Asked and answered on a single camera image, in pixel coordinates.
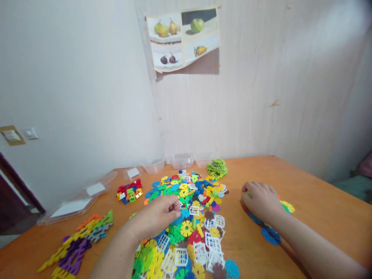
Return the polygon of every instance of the hand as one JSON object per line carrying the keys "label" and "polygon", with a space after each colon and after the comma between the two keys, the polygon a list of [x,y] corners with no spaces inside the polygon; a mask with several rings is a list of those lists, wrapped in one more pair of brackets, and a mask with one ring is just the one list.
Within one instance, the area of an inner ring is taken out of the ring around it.
{"label": "hand", "polygon": [[170,223],[181,215],[176,195],[162,195],[137,212],[126,222],[128,230],[141,242],[158,236]]}
{"label": "hand", "polygon": [[241,190],[241,198],[245,205],[265,223],[270,224],[282,214],[287,214],[273,187],[254,181],[246,182]]}

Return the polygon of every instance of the left hand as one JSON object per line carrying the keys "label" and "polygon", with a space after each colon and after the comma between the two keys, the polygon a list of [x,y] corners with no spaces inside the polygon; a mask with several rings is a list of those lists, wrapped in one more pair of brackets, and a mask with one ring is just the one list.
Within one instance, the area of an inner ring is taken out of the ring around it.
{"label": "left hand", "polygon": [[181,216],[176,195],[162,195],[137,212],[126,222],[133,236],[141,242],[158,236],[170,223]]}

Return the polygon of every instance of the fruit painting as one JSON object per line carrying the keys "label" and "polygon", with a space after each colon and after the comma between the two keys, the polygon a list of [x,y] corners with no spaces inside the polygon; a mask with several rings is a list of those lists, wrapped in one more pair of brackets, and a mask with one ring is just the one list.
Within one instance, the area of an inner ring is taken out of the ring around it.
{"label": "fruit painting", "polygon": [[187,42],[218,31],[217,10],[195,10],[181,13],[183,39]]}
{"label": "fruit painting", "polygon": [[173,72],[217,49],[220,45],[218,9],[147,15],[154,69],[160,73]]}
{"label": "fruit painting", "polygon": [[194,62],[196,59],[217,49],[219,45],[220,45],[220,37],[218,33],[215,33],[203,39],[186,44],[185,45],[186,64],[188,65]]}
{"label": "fruit painting", "polygon": [[161,46],[152,44],[151,47],[156,70],[168,72],[183,67],[181,45]]}
{"label": "fruit painting", "polygon": [[152,43],[172,45],[181,43],[180,14],[146,17],[148,34]]}

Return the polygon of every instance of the forearm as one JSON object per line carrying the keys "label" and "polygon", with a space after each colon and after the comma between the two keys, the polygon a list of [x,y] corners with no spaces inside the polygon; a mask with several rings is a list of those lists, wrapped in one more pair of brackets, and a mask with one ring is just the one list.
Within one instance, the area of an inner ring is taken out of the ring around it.
{"label": "forearm", "polygon": [[274,218],[271,225],[313,278],[364,279],[368,276],[361,265],[295,217],[281,215]]}
{"label": "forearm", "polygon": [[134,256],[139,241],[131,233],[129,227],[127,222],[116,233],[90,274],[90,279],[129,279],[132,277]]}

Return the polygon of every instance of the switch plate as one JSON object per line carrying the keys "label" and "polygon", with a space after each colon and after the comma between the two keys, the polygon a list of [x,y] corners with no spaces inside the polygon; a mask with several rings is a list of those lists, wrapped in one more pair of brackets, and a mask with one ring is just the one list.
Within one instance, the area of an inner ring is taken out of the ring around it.
{"label": "switch plate", "polygon": [[20,140],[20,137],[14,130],[4,131],[3,135],[7,141],[19,141]]}
{"label": "switch plate", "polygon": [[10,146],[26,144],[14,125],[0,127],[0,133]]}
{"label": "switch plate", "polygon": [[30,139],[37,140],[39,138],[38,134],[36,133],[33,127],[23,130],[23,135],[26,139],[29,139],[29,140]]}

